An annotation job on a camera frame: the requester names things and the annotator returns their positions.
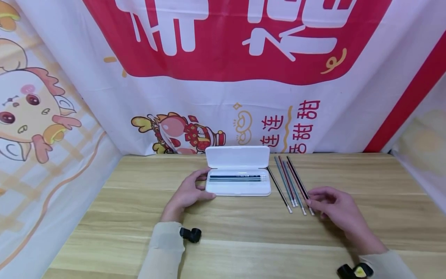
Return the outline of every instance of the white chinese character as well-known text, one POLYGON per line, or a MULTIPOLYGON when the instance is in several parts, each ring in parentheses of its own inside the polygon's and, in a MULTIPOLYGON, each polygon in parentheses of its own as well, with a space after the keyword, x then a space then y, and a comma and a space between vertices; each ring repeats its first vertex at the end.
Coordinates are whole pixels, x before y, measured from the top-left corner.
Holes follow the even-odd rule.
POLYGON ((348 9, 339 9, 341 0, 336 0, 332 9, 324 9, 325 0, 308 0, 305 2, 302 22, 314 28, 341 28, 346 23, 356 4, 352 0, 348 9))
POLYGON ((259 56, 263 54, 265 41, 268 39, 275 47, 277 47, 289 60, 296 61, 292 53, 302 54, 324 54, 330 53, 338 40, 336 38, 311 38, 291 36, 291 34, 300 32, 305 26, 299 26, 279 34, 280 40, 276 40, 273 35, 263 28, 254 28, 251 37, 242 42, 249 44, 249 54, 259 56))
MULTIPOLYGON (((302 0, 268 0, 266 13, 268 17, 277 21, 295 21, 301 7, 302 0)), ((259 23, 262 20, 265 0, 249 0, 248 22, 259 23)))
POLYGON ((152 49, 157 50, 153 38, 154 32, 160 32, 161 45, 166 55, 177 54, 177 41, 174 20, 180 27, 180 42, 184 51, 195 50, 195 20, 205 20, 209 16, 208 0, 155 0, 158 25, 150 26, 145 0, 115 0, 116 6, 132 16, 136 40, 140 42, 140 33, 133 14, 136 14, 152 49))
MULTIPOLYGON (((248 22, 259 23, 262 20, 266 0, 249 0, 248 22)), ((266 12, 268 17, 277 21, 296 21, 301 0, 267 0, 266 12)), ((340 28, 345 25, 351 10, 356 3, 352 3, 347 10, 338 10, 340 0, 335 0, 333 9, 324 9, 324 0, 307 0, 304 5, 304 25, 292 28, 279 34, 277 40, 264 28, 254 28, 251 37, 242 42, 249 45, 249 54, 259 56, 263 54, 266 40, 269 40, 288 59, 295 61, 293 53, 325 54, 333 51, 338 40, 336 38, 299 37, 296 33, 306 27, 340 28)))
POLYGON ((144 29, 147 40, 149 41, 150 46, 158 51, 157 45, 155 43, 155 39, 153 38, 153 33, 156 32, 156 29, 150 27, 149 16, 147 14, 147 8, 145 5, 145 0, 115 0, 116 7, 123 12, 129 12, 132 17, 133 28, 135 30, 136 40, 138 42, 141 41, 140 32, 138 30, 138 26, 136 25, 135 16, 138 16, 139 21, 141 22, 142 28, 144 29))

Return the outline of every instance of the person's left hand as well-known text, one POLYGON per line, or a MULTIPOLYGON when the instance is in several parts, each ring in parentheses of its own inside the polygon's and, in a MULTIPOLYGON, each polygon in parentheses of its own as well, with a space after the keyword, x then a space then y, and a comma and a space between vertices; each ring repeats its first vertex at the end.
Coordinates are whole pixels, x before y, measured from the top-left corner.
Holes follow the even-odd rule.
POLYGON ((206 192, 204 186, 195 184, 197 180, 206 180, 207 173, 210 170, 210 168, 205 168, 194 171, 183 180, 178 190, 164 208, 161 222, 179 222, 181 213, 185 208, 195 204, 199 200, 213 200, 215 198, 215 194, 206 192))

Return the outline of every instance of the sleeve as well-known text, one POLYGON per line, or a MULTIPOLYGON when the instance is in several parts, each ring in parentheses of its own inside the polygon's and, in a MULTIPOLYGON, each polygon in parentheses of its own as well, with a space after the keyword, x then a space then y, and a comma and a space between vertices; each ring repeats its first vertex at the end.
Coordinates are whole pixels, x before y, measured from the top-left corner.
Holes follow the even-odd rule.
POLYGON ((178 278, 178 267, 184 252, 181 227, 177 222, 158 223, 155 226, 138 279, 178 278))
POLYGON ((359 256, 359 259, 373 269, 372 279, 417 279, 394 251, 379 255, 359 256))

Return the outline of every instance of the pencil case lid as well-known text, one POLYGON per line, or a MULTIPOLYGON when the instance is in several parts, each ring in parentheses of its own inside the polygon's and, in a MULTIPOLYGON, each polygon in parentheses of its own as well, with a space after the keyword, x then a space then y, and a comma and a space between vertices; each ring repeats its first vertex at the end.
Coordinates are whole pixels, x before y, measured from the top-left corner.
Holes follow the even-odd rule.
POLYGON ((210 146, 207 165, 213 169, 260 169, 269 164, 268 146, 210 146))

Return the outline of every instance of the black clip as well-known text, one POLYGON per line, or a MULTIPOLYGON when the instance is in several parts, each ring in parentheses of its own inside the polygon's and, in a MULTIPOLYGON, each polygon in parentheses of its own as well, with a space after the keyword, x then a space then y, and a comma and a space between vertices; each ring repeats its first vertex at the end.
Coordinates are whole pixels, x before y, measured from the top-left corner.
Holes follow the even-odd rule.
POLYGON ((189 231, 188 229, 181 228, 180 236, 192 243, 197 243, 198 241, 200 241, 201 238, 201 230, 193 228, 192 231, 189 231))
POLYGON ((338 268, 338 275, 342 279, 369 278, 373 275, 373 269, 363 262, 353 269, 348 264, 344 264, 338 268))

